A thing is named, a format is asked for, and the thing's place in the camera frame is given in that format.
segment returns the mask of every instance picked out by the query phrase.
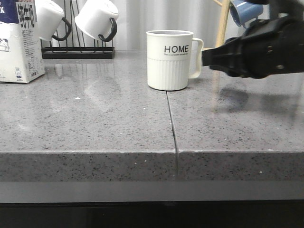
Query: mug rim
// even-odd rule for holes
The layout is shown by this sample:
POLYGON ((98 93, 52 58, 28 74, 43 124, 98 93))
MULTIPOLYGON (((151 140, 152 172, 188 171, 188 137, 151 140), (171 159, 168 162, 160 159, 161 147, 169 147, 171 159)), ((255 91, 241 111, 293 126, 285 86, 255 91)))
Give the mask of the mug rim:
POLYGON ((149 35, 149 36, 155 36, 155 37, 184 37, 184 36, 193 35, 193 32, 184 31, 184 30, 165 29, 165 30, 147 31, 146 34, 149 35))

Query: kitchen counter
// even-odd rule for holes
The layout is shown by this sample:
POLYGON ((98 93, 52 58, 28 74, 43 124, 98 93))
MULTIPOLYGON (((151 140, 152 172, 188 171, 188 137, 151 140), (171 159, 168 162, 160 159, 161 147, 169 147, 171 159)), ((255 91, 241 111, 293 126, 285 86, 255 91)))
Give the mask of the kitchen counter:
POLYGON ((304 74, 164 92, 145 52, 45 68, 0 84, 0 202, 304 198, 304 74))

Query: black metal rack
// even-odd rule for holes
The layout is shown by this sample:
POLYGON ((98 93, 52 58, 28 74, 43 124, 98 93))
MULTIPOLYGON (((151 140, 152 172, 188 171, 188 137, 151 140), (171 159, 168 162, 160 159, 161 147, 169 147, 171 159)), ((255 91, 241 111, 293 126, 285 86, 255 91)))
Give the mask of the black metal rack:
POLYGON ((42 57, 44 59, 109 59, 115 56, 113 40, 110 42, 111 46, 107 46, 107 43, 101 40, 94 40, 93 46, 86 45, 86 40, 93 39, 84 35, 75 24, 74 18, 79 14, 79 5, 77 0, 64 0, 64 11, 65 17, 70 21, 72 26, 71 34, 65 41, 50 41, 48 47, 43 45, 43 41, 41 41, 42 57))

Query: carton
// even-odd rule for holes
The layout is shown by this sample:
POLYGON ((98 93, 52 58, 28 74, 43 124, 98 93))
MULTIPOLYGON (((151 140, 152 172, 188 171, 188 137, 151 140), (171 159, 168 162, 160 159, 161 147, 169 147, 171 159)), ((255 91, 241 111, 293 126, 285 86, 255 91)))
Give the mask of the carton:
POLYGON ((45 73, 34 0, 0 0, 0 82, 29 83, 45 73))

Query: white mug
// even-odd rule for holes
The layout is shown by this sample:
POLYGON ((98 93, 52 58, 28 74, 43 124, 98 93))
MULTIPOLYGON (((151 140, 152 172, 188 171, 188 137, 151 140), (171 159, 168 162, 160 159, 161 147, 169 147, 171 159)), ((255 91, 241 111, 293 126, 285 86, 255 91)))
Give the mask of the white mug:
POLYGON ((91 38, 109 42, 117 33, 118 16, 118 9, 110 0, 87 0, 75 23, 91 38))
POLYGON ((52 0, 35 0, 39 37, 42 40, 51 41, 53 38, 58 41, 66 40, 71 33, 71 24, 65 18, 63 9, 52 0), (68 27, 64 37, 54 35, 61 21, 68 27))
POLYGON ((154 89, 174 91, 184 89, 189 78, 201 72, 201 52, 204 43, 193 33, 179 30, 147 32, 147 81, 154 89), (189 74, 192 41, 199 43, 196 71, 189 74))

